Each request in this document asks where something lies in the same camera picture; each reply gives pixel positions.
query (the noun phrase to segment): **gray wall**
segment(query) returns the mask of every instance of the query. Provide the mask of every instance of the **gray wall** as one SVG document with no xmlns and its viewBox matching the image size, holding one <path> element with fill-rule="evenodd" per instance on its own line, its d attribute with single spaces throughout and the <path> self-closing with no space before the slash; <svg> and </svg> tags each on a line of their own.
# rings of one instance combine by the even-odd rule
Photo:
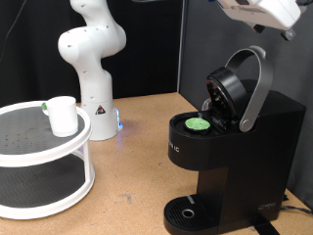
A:
<svg viewBox="0 0 313 235">
<path fill-rule="evenodd" d="M 266 28 L 257 34 L 245 23 L 229 19 L 216 3 L 187 3 L 180 93 L 200 109 L 207 99 L 205 80 L 210 72 L 225 66 L 240 49 L 250 45 L 265 49 L 275 71 L 272 89 L 307 107 L 288 187 L 313 209 L 313 6 L 293 28 L 296 38 L 287 42 L 279 30 Z M 248 59 L 238 76 L 257 78 L 256 59 Z"/>
</svg>

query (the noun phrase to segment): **green coffee pod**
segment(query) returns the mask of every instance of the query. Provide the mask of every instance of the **green coffee pod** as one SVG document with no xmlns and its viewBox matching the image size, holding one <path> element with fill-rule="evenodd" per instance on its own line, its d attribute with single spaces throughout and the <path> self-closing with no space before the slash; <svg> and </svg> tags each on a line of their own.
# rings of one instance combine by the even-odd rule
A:
<svg viewBox="0 0 313 235">
<path fill-rule="evenodd" d="M 208 130 L 210 128 L 210 123 L 200 117 L 189 118 L 186 120 L 185 124 L 189 129 L 195 131 Z"/>
</svg>

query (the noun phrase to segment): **white cup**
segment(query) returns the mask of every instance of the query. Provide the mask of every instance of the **white cup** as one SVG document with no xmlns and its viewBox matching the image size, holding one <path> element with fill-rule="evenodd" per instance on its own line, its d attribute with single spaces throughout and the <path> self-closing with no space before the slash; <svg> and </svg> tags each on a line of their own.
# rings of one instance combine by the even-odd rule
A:
<svg viewBox="0 0 313 235">
<path fill-rule="evenodd" d="M 58 137 L 67 137 L 78 131 L 76 100 L 59 96 L 42 104 L 43 113 L 49 116 L 52 132 Z"/>
</svg>

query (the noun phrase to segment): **robot logo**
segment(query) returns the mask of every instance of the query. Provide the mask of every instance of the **robot logo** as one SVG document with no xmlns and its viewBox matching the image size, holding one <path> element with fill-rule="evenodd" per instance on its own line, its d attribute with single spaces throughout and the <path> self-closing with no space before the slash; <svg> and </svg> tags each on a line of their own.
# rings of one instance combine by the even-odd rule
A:
<svg viewBox="0 0 313 235">
<path fill-rule="evenodd" d="M 105 113 L 106 113 L 105 109 L 102 108 L 102 106 L 99 106 L 99 108 L 98 108 L 98 110 L 96 112 L 96 115 L 103 115 Z"/>
</svg>

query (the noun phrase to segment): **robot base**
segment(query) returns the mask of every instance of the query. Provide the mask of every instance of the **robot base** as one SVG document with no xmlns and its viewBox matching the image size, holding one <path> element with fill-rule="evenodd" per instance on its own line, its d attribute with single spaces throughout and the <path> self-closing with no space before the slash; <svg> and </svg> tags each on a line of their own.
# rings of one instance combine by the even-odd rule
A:
<svg viewBox="0 0 313 235">
<path fill-rule="evenodd" d="M 91 120 L 92 134 L 90 140 L 106 140 L 116 135 L 118 132 L 117 109 L 113 106 L 113 100 L 101 103 L 83 101 L 81 108 Z"/>
</svg>

